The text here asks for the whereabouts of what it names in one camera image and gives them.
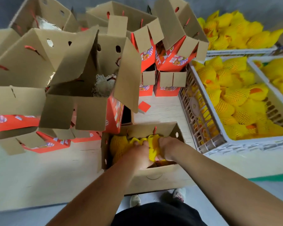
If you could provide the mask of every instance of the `white sneaker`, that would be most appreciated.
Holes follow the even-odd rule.
[[[186,198],[186,189],[185,188],[175,189],[173,191],[173,198],[178,198],[179,200],[184,202]]]
[[[130,208],[135,206],[141,206],[142,201],[138,195],[132,195],[130,199]]]

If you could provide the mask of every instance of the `hand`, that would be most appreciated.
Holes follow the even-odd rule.
[[[135,141],[133,143],[133,147],[130,148],[124,156],[127,157],[127,160],[133,161],[138,170],[146,169],[153,164],[153,162],[149,159],[148,141],[144,141],[142,145]]]
[[[158,139],[158,144],[161,150],[160,156],[168,161],[176,161],[178,153],[186,147],[185,143],[173,137],[161,137]]]

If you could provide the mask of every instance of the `forearm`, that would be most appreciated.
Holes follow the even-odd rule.
[[[283,202],[190,146],[174,160],[191,176],[230,225],[283,225]]]
[[[47,226],[110,225],[134,173],[134,160],[124,157],[86,187]]]

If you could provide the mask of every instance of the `plastic basket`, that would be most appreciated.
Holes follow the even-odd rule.
[[[280,59],[283,58],[283,55],[279,56],[266,56],[266,57],[251,57],[247,60],[248,64],[253,68],[254,71],[263,79],[265,83],[269,83],[269,79],[265,76],[265,74],[254,64],[254,60],[260,60],[262,63],[268,63],[274,59]],[[270,87],[275,92],[275,94],[278,96],[278,98],[283,102],[283,94],[270,83]]]
[[[264,49],[230,49],[230,50],[208,50],[207,57],[212,56],[269,56],[277,50],[277,46]]]
[[[222,57],[223,60],[233,57]],[[256,71],[250,66],[250,70],[255,74],[256,83],[263,83],[263,79]],[[267,116],[276,124],[283,126],[283,102],[277,97],[274,90],[269,83],[266,83],[269,87],[269,92],[265,101],[268,105]],[[194,88],[194,93],[190,97],[188,95],[188,89]],[[205,106],[200,108],[196,96],[201,96],[199,101],[204,101]],[[258,138],[250,140],[232,140],[226,134],[224,127],[213,107],[208,94],[195,70],[191,65],[188,65],[188,73],[186,80],[186,87],[183,87],[179,94],[182,107],[184,109],[189,128],[192,133],[192,137],[195,142],[196,149],[205,155],[211,155],[215,153],[235,153],[241,151],[253,151],[253,150],[275,150],[279,147],[283,147],[283,136],[280,137],[268,137]]]

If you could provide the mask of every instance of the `human arm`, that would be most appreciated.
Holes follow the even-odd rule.
[[[178,163],[231,226],[283,226],[283,201],[176,138],[159,139],[162,156]]]
[[[140,146],[136,141],[132,149],[69,202],[47,226],[110,225],[136,172],[151,164],[148,142]]]

